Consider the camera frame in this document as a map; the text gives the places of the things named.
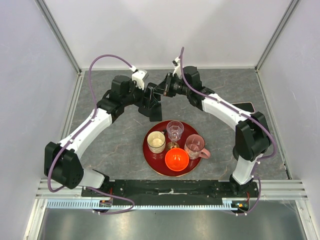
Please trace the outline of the black cased phone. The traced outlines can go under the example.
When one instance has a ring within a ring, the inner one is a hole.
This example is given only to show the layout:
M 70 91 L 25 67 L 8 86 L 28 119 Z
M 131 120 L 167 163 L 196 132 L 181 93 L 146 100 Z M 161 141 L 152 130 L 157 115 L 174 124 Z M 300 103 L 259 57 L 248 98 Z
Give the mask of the black cased phone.
M 144 90 L 144 100 L 143 105 L 147 110 L 151 110 L 154 106 L 161 104 L 161 97 L 155 93 L 155 88 L 157 85 L 155 83 L 148 83 Z

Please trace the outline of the pink cased phone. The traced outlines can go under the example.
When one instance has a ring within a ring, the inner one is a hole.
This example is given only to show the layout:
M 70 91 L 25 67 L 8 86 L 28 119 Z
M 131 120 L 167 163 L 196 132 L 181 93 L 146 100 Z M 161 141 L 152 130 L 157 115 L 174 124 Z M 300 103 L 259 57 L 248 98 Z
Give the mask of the pink cased phone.
M 237 107 L 237 108 L 239 108 L 239 109 L 241 109 L 241 110 L 243 110 L 243 111 L 250 112 L 252 114 L 254 114 L 256 112 L 253 103 L 249 102 L 249 101 L 247 101 L 247 102 L 237 102 L 237 103 L 233 103 L 232 105 Z

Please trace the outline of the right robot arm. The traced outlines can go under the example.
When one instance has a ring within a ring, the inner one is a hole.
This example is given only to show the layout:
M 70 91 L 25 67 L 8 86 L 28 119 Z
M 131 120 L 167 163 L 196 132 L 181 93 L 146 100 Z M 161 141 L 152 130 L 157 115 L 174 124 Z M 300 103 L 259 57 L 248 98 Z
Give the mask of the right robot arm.
M 151 89 L 151 96 L 156 99 L 176 95 L 186 96 L 192 106 L 217 117 L 234 130 L 233 156 L 237 164 L 229 178 L 229 191 L 235 197 L 242 196 L 253 181 L 259 162 L 267 159 L 266 151 L 276 145 L 265 116 L 259 111 L 251 114 L 240 109 L 203 86 L 195 66 L 184 67 L 181 75 L 168 73 Z

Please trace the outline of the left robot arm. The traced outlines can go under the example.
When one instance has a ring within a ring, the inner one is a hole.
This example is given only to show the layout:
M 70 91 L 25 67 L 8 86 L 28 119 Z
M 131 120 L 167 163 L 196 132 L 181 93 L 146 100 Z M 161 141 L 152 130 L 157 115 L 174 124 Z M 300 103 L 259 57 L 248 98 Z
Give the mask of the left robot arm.
M 91 187 L 99 197 L 106 196 L 110 191 L 107 176 L 96 170 L 84 169 L 80 162 L 83 153 L 103 130 L 124 113 L 127 106 L 137 106 L 139 113 L 152 122 L 161 121 L 160 100 L 163 93 L 163 88 L 152 82 L 143 87 L 136 78 L 116 76 L 111 88 L 76 130 L 60 142 L 46 145 L 44 174 L 47 176 L 48 189 L 57 192 L 51 185 L 51 181 L 56 181 L 62 188 Z

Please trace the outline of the black folding phone stand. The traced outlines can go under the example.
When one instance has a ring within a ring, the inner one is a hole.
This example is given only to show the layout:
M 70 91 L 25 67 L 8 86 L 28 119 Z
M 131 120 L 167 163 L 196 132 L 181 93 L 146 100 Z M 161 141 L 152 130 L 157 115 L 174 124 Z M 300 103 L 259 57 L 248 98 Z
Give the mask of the black folding phone stand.
M 158 100 L 151 100 L 148 104 L 149 120 L 151 122 L 162 121 L 162 104 Z

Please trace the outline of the clear faceted glass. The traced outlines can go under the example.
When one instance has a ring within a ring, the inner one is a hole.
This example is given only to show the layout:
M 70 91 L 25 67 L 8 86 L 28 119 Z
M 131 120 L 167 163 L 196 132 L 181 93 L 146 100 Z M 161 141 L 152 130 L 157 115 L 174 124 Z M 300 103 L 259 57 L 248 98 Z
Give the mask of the clear faceted glass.
M 180 121 L 172 120 L 167 124 L 166 131 L 168 138 L 172 142 L 177 142 L 182 137 L 182 134 L 184 132 L 184 125 Z

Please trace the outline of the cream ceramic cup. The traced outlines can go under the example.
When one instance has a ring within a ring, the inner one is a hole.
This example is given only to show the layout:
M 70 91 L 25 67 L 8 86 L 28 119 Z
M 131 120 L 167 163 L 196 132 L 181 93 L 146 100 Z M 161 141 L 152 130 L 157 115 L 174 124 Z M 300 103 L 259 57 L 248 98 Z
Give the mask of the cream ceramic cup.
M 165 150 L 166 138 L 161 131 L 153 131 L 147 136 L 147 145 L 154 154 L 160 154 Z

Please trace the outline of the pink ghost mug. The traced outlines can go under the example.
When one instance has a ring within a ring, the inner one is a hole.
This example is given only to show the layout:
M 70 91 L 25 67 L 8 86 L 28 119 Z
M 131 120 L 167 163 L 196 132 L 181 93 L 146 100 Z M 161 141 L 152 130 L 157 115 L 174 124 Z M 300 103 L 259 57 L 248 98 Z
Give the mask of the pink ghost mug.
M 211 157 L 211 153 L 205 149 L 205 140 L 198 134 L 192 134 L 187 137 L 184 150 L 189 156 L 190 160 L 196 160 L 198 158 L 208 159 Z

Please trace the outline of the red round tray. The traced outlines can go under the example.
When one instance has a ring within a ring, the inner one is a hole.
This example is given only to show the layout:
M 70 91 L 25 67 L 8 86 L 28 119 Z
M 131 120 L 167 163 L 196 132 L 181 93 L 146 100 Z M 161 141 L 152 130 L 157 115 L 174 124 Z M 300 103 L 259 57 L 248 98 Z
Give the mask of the red round tray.
M 167 166 L 166 154 L 167 152 L 174 149 L 173 152 L 178 152 L 177 147 L 168 148 L 167 145 L 170 141 L 168 134 L 164 133 L 165 144 L 164 150 L 161 153 L 154 153 L 150 150 L 148 145 L 148 136 L 152 132 L 165 132 L 167 130 L 167 125 L 171 120 L 166 120 L 156 123 L 146 134 L 142 144 L 143 156 L 147 164 L 158 174 L 167 176 L 167 177 L 180 177 L 188 174 L 193 171 L 201 162 L 202 158 L 198 157 L 197 159 L 190 159 L 188 162 L 183 161 L 184 165 L 181 165 L 180 171 L 172 170 Z

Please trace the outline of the orange bowl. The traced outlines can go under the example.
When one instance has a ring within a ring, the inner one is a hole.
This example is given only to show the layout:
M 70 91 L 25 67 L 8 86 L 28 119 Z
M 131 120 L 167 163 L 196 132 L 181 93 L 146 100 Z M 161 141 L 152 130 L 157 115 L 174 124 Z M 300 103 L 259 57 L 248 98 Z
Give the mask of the orange bowl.
M 172 148 L 166 153 L 164 162 L 170 170 L 180 172 L 187 168 L 190 159 L 184 149 Z

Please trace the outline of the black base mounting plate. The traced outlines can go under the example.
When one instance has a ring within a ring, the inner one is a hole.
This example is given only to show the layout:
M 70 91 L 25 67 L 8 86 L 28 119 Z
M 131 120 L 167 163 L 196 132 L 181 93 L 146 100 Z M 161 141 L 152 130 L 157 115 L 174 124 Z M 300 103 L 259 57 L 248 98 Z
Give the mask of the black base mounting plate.
M 256 182 L 241 190 L 229 181 L 218 180 L 109 180 L 99 189 L 101 192 L 138 201 L 140 203 L 217 203 L 223 198 L 256 198 L 259 193 Z

